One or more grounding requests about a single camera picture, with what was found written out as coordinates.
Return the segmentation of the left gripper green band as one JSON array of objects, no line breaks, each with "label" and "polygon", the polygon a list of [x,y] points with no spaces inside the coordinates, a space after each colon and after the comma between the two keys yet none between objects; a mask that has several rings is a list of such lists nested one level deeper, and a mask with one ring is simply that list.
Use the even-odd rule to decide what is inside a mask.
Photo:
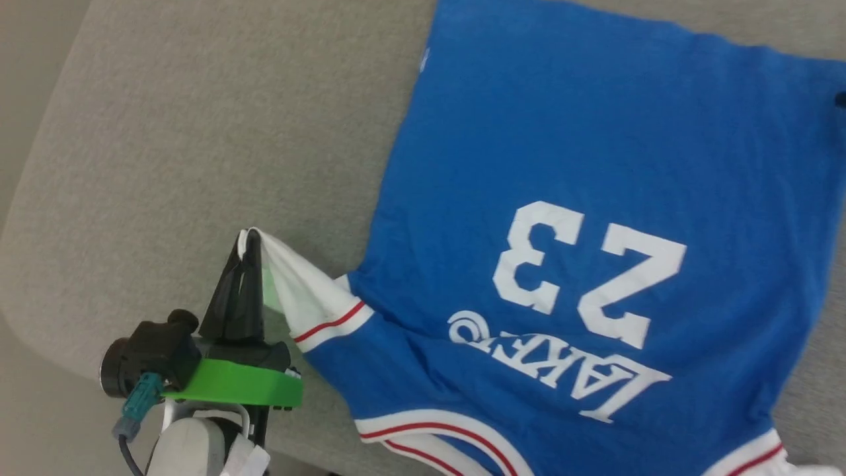
[{"label": "left gripper green band", "polygon": [[262,238],[242,229],[225,263],[194,354],[179,356],[161,374],[173,399],[269,409],[296,409],[304,383],[283,341],[265,342]]}]

